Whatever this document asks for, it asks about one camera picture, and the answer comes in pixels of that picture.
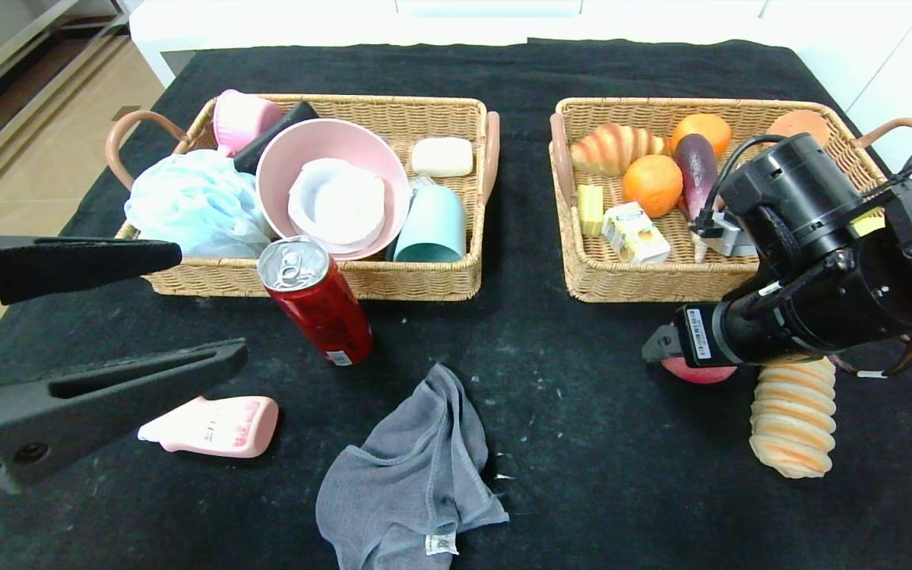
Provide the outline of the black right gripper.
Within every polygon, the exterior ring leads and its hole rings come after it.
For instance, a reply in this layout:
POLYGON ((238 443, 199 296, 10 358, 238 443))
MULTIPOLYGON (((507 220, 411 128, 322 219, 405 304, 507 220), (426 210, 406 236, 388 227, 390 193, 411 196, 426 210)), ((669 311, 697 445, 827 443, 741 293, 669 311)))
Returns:
POLYGON ((781 311, 788 300, 773 292, 735 290, 720 302, 694 302, 674 313, 643 343, 645 362, 685 358, 696 368, 762 365, 781 356, 781 311))

